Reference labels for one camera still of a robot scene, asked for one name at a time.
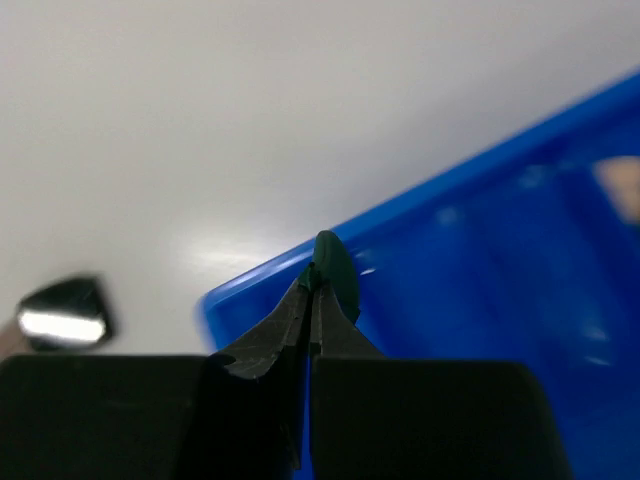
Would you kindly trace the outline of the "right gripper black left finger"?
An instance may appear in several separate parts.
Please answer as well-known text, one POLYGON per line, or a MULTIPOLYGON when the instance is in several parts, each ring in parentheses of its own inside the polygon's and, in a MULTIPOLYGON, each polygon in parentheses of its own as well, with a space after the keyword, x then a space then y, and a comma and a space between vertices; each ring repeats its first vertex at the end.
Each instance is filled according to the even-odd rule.
POLYGON ((301 466, 311 293, 209 356, 14 355, 5 479, 290 479, 301 466))

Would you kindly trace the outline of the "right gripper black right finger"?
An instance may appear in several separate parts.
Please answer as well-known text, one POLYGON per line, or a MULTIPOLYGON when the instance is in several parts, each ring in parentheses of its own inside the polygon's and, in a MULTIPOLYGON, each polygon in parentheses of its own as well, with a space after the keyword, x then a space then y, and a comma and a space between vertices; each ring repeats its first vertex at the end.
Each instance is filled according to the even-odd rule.
POLYGON ((329 284, 311 313, 318 479, 568 479, 549 401, 523 364, 384 356, 329 284))

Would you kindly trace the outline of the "dark green labelled round puff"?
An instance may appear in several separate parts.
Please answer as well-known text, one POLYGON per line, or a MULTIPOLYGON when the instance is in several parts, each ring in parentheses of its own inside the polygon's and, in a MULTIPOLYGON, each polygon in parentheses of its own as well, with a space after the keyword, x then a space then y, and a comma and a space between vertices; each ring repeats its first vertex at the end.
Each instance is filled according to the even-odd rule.
POLYGON ((298 277, 309 292, 329 282, 342 312, 355 324, 360 315, 358 274, 350 253, 340 238, 330 230, 319 232, 315 238, 311 262, 298 277))

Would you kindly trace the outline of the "beige makeup sponge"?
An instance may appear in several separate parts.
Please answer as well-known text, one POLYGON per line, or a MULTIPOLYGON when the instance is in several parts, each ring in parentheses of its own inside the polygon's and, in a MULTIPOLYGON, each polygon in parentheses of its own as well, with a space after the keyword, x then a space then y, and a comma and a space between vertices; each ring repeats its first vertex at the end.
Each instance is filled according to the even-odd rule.
POLYGON ((599 161, 595 174, 618 214, 628 223, 639 223, 639 158, 619 156, 599 161))

